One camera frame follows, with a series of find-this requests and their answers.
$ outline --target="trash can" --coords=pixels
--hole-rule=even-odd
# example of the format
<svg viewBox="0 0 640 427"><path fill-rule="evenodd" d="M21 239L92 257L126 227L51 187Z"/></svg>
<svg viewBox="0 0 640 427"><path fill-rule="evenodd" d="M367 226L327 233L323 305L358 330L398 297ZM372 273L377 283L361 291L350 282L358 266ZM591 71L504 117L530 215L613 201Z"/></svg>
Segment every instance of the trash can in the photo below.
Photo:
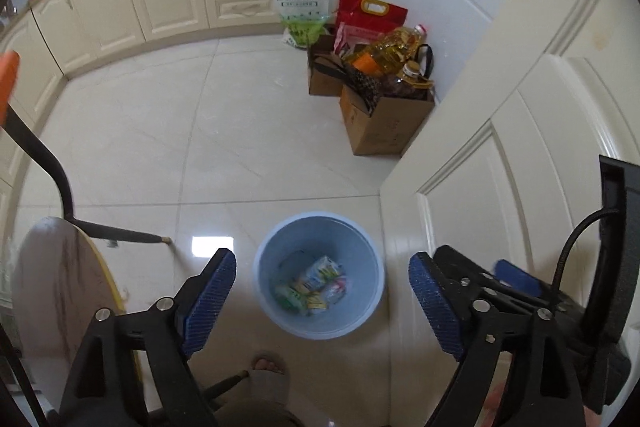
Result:
<svg viewBox="0 0 640 427"><path fill-rule="evenodd" d="M328 256L349 280L345 296L318 315L286 311L274 288ZM303 339L341 337L362 325L376 309L385 286L382 258L369 235L346 217L307 212L280 223L262 242L254 261L254 288L264 312L283 330Z"/></svg>

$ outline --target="red rice package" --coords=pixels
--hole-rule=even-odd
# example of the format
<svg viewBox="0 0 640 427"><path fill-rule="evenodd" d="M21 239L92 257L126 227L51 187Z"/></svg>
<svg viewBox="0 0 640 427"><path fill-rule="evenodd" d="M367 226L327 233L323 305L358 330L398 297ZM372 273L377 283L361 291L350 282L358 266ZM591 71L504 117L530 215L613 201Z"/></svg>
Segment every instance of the red rice package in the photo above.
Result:
<svg viewBox="0 0 640 427"><path fill-rule="evenodd" d="M407 10L380 0L340 0L335 20L334 53L351 53L358 44L371 44L404 24Z"/></svg>

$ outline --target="metal pin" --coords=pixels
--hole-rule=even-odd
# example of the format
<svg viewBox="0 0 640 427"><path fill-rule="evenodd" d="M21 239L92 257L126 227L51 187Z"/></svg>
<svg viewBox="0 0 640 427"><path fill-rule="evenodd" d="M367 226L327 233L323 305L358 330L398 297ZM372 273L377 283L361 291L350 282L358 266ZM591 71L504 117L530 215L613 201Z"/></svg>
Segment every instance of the metal pin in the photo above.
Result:
<svg viewBox="0 0 640 427"><path fill-rule="evenodd" d="M174 307L174 300L171 297L162 297L158 302L156 302L156 308L158 308L161 312L165 312Z"/></svg>
<svg viewBox="0 0 640 427"><path fill-rule="evenodd" d="M477 299L474 301L473 307L477 312L486 313L491 309L491 304L482 299Z"/></svg>
<svg viewBox="0 0 640 427"><path fill-rule="evenodd" d="M98 322L102 322L111 317L111 312L107 308L100 308L97 312L95 312L95 319Z"/></svg>
<svg viewBox="0 0 640 427"><path fill-rule="evenodd" d="M538 309L538 317L540 317L544 321L550 321L553 314L547 310L546 308Z"/></svg>

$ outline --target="drawer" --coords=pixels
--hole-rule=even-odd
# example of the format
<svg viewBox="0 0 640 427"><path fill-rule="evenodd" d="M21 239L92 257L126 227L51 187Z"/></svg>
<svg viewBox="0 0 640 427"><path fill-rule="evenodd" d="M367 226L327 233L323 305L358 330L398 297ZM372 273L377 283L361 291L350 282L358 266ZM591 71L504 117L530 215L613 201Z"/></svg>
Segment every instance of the drawer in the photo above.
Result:
<svg viewBox="0 0 640 427"><path fill-rule="evenodd" d="M271 0L205 0L209 26L239 26L279 22Z"/></svg>

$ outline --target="gray slipper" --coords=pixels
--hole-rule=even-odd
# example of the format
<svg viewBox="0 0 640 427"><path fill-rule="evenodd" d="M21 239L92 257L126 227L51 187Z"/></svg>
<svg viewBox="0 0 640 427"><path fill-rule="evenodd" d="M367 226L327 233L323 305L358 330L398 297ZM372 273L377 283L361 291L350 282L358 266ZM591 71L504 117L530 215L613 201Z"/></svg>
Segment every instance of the gray slipper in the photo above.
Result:
<svg viewBox="0 0 640 427"><path fill-rule="evenodd" d="M250 396L262 400L269 400L286 405L289 399L289 369L281 356L272 351L256 353L251 360L251 366L260 359L274 363L282 373L275 373L266 369L250 369Z"/></svg>

